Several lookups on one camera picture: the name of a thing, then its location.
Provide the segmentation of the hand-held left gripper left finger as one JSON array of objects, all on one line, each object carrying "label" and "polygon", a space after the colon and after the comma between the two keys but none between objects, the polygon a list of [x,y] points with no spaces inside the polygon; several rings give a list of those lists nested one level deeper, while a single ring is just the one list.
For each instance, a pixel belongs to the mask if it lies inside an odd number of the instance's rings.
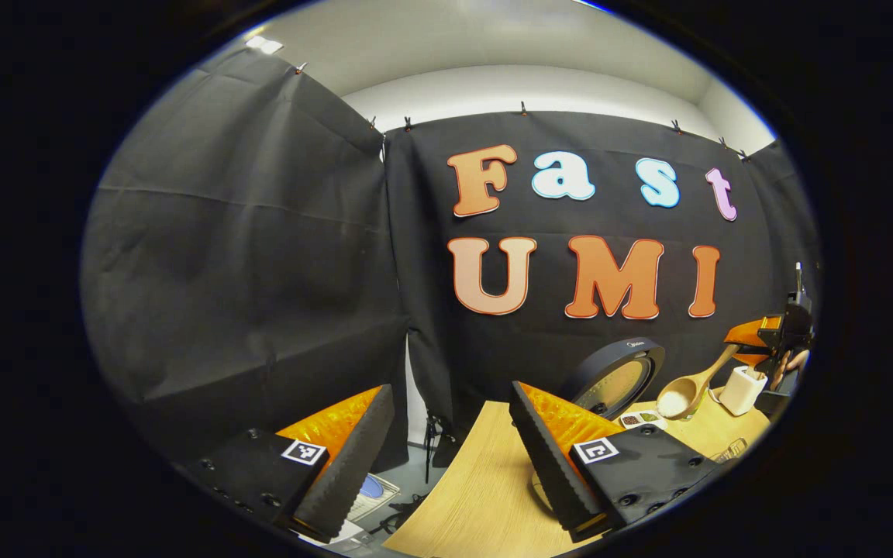
[{"label": "hand-held left gripper left finger", "polygon": [[395,415],[375,386],[276,433],[249,429],[181,466],[255,522],[320,543],[338,536]]}]

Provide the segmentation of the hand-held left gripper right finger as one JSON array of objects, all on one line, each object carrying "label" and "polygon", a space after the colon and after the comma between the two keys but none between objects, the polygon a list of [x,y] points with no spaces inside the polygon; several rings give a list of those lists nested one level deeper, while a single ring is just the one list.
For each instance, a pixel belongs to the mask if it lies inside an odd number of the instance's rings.
[{"label": "hand-held left gripper right finger", "polygon": [[645,522],[720,465],[654,424],[620,424],[514,381],[509,412],[543,493],[574,543]]}]

